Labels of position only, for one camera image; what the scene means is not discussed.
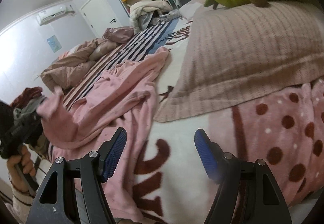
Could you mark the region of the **person's left hand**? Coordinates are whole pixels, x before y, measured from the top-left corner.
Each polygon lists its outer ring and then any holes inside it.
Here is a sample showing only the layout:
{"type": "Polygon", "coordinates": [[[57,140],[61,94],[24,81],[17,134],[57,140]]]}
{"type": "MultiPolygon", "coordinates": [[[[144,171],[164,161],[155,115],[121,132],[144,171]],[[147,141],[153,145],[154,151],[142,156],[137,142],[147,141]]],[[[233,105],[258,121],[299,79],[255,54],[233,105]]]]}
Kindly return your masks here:
{"type": "Polygon", "coordinates": [[[22,173],[35,176],[36,171],[31,160],[31,154],[26,146],[22,146],[19,155],[13,155],[7,160],[7,169],[12,185],[21,193],[27,192],[28,187],[16,170],[16,164],[21,163],[22,173]]]}

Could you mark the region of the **cream sweater left forearm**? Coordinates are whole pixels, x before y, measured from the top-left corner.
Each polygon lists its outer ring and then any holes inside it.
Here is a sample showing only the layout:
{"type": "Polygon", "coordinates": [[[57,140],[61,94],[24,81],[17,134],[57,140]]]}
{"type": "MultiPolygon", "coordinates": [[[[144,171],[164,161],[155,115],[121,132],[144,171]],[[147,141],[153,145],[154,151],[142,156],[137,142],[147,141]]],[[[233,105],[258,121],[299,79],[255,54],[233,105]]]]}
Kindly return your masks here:
{"type": "Polygon", "coordinates": [[[34,196],[32,196],[26,187],[25,182],[15,174],[16,178],[9,175],[12,186],[12,204],[7,204],[7,208],[18,223],[26,223],[29,211],[31,209],[34,196]]]}

